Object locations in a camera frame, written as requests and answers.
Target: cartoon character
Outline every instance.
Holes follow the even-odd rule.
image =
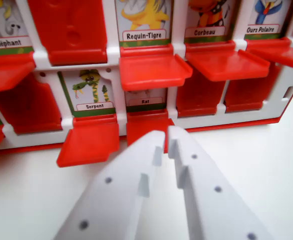
[[[255,24],[263,24],[267,15],[280,11],[282,1],[278,0],[259,0],[255,5],[255,11],[258,13]]]
[[[222,6],[227,0],[190,0],[189,6],[200,15],[198,27],[224,26]]]
[[[126,3],[122,16],[132,22],[131,30],[141,25],[149,25],[150,29],[164,27],[169,20],[166,14],[165,0],[119,0]]]
[[[0,0],[0,38],[27,35],[15,2]]]
[[[78,84],[73,85],[73,90],[75,92],[75,97],[78,99],[77,91],[79,91],[81,94],[83,94],[82,88],[84,88],[86,85],[92,87],[93,90],[93,98],[94,102],[98,103],[99,97],[98,97],[98,84],[100,81],[101,76],[99,75],[98,71],[93,69],[93,70],[81,70],[80,71],[80,77],[83,82],[80,82]],[[105,85],[102,87],[102,92],[104,95],[104,99],[106,102],[109,102],[110,99],[108,97],[107,93],[107,88]]]

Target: white table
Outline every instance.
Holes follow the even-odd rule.
[[[274,239],[293,240],[293,100],[280,123],[192,135]],[[89,179],[107,164],[58,168],[59,151],[0,155],[0,240],[52,239]],[[174,169],[165,155],[144,201],[137,240],[188,239]]]

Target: white surface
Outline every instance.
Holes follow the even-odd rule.
[[[230,185],[214,160],[184,129],[168,127],[168,156],[184,191],[190,240],[273,237]]]
[[[192,135],[274,239],[293,240],[293,100],[280,123]],[[0,155],[0,240],[52,239],[88,180],[107,164],[58,168],[59,151]],[[136,239],[188,239],[183,192],[167,155]]]

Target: red base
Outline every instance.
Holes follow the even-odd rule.
[[[249,127],[249,126],[255,126],[255,125],[264,125],[264,124],[275,124],[275,123],[278,123],[280,119],[281,117],[276,117],[276,118],[270,118],[270,119],[231,123],[231,124],[224,124],[224,125],[217,125],[217,126],[203,126],[203,127],[188,128],[186,130],[189,133],[194,133],[194,132],[209,131],[209,130],[240,128],[240,127]],[[122,140],[127,139],[127,136],[120,136],[120,139]],[[59,149],[62,146],[63,146],[63,143],[55,143],[55,144],[47,144],[47,145],[39,145],[39,146],[26,146],[26,147],[2,149],[0,150],[0,154],[15,154],[15,153],[25,153],[25,152],[31,152],[31,151],[40,151],[40,150],[46,150],[46,149]]]

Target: cartoon snake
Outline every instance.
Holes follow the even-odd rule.
[[[81,70],[80,71],[80,76],[81,79],[83,79],[83,82],[80,82],[78,84],[74,84],[73,85],[73,90],[75,92],[75,97],[78,99],[78,95],[77,95],[77,91],[79,91],[81,94],[83,94],[82,89],[88,85],[90,87],[92,87],[92,91],[93,91],[93,98],[94,98],[94,103],[98,103],[99,98],[98,98],[98,84],[100,81],[101,76],[99,75],[98,71],[93,69],[93,70]],[[107,93],[107,88],[105,85],[103,85],[102,87],[102,92],[104,94],[104,99],[106,102],[109,102],[110,99],[108,97],[108,93]]]
[[[132,22],[131,30],[141,25],[150,29],[160,29],[161,23],[169,20],[166,14],[165,0],[119,0],[126,3],[122,16]]]

